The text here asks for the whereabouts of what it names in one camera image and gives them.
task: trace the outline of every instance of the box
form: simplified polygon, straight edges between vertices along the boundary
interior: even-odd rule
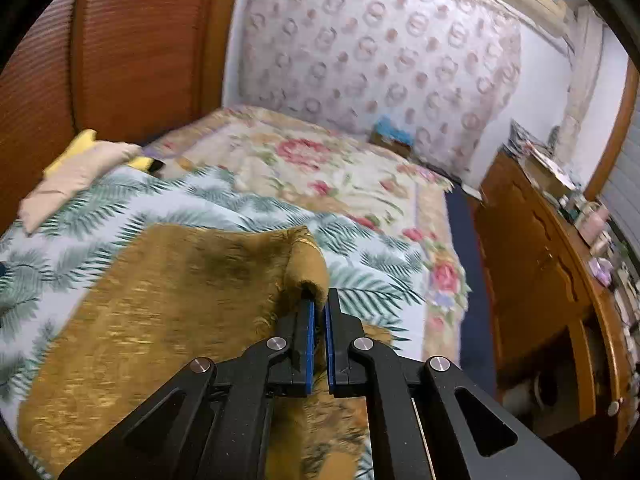
[[[571,183],[561,181],[556,173],[544,164],[535,153],[531,153],[525,158],[524,170],[536,181],[542,191],[546,191],[556,200],[560,200],[564,195],[569,195],[575,189]]]
[[[396,128],[387,116],[382,116],[374,125],[369,142],[409,158],[414,140],[408,132]]]

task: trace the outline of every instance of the cabinet door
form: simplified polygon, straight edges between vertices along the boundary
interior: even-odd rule
[[[495,312],[512,308],[523,290],[530,290],[535,274],[550,257],[553,227],[538,209],[529,182],[520,171],[500,191],[486,221],[491,233],[486,264],[491,269]]]
[[[491,206],[498,200],[500,191],[507,183],[509,175],[514,168],[514,161],[504,153],[500,152],[496,155],[494,162],[480,185],[480,191],[482,192],[485,205]]]
[[[582,275],[565,248],[556,249],[531,287],[498,314],[501,364],[514,362],[548,342],[569,322],[585,319],[590,300]]]

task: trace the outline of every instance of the pillow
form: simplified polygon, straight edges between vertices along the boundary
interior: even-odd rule
[[[33,233],[76,193],[87,189],[96,178],[131,160],[139,152],[140,146],[136,144],[98,140],[88,150],[62,158],[55,171],[51,171],[20,202],[18,217],[24,230],[27,234]]]
[[[62,164],[66,158],[85,152],[94,142],[95,130],[83,130],[76,135],[74,140],[71,141],[71,144],[66,147],[66,150],[62,152],[56,160],[49,164],[42,173],[44,173],[44,176],[49,176],[60,167],[60,164]]]
[[[92,147],[95,144],[95,135],[95,130],[83,130],[77,134],[76,138],[71,141],[71,144],[68,145],[66,150],[42,171],[44,176],[51,176],[51,174],[60,167],[60,164],[70,156],[79,155],[79,153],[85,152]],[[145,171],[146,173],[153,161],[154,160],[148,156],[137,156],[128,162],[128,165],[135,170]]]

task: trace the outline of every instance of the bottle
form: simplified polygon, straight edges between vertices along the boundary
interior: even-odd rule
[[[591,256],[595,256],[597,258],[604,256],[611,243],[611,236],[606,230],[604,230],[598,235],[594,243],[591,245],[591,249],[589,250]]]
[[[601,205],[596,211],[588,214],[580,224],[578,231],[588,246],[593,245],[596,238],[604,230],[607,219],[609,219],[609,210],[606,206]]]
[[[575,221],[575,228],[580,230],[586,219],[598,208],[597,202],[587,202],[586,200],[582,202],[579,206],[580,214]]]

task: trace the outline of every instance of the pink rose pattern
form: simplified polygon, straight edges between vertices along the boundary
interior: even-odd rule
[[[372,214],[364,215],[364,216],[347,215],[347,218],[353,220],[354,222],[356,222],[356,224],[360,224],[363,227],[371,229],[372,231],[375,231],[377,233],[382,232],[382,230],[380,229],[380,219],[375,215],[372,215]]]
[[[417,227],[402,229],[402,234],[409,238],[409,240],[414,242],[420,242],[424,240],[424,233]]]
[[[380,186],[393,196],[397,196],[398,198],[407,198],[409,196],[408,191],[398,182],[395,175],[384,180],[379,180],[379,183]]]
[[[437,262],[430,275],[431,288],[440,292],[457,293],[460,284],[456,267],[451,262]]]
[[[319,171],[323,164],[330,160],[328,147],[309,139],[283,140],[276,148],[276,153],[291,164],[304,166],[312,171]]]
[[[318,196],[327,196],[333,189],[324,180],[316,180],[315,182],[310,182],[308,186],[311,189],[315,190],[315,192],[318,193]]]
[[[427,323],[434,332],[439,333],[444,330],[444,320],[440,316],[429,316]]]
[[[396,170],[398,173],[404,173],[409,176],[421,176],[427,182],[434,184],[441,184],[446,181],[446,179],[439,174],[433,173],[433,171],[427,170],[427,168],[416,166],[415,164],[398,164]]]

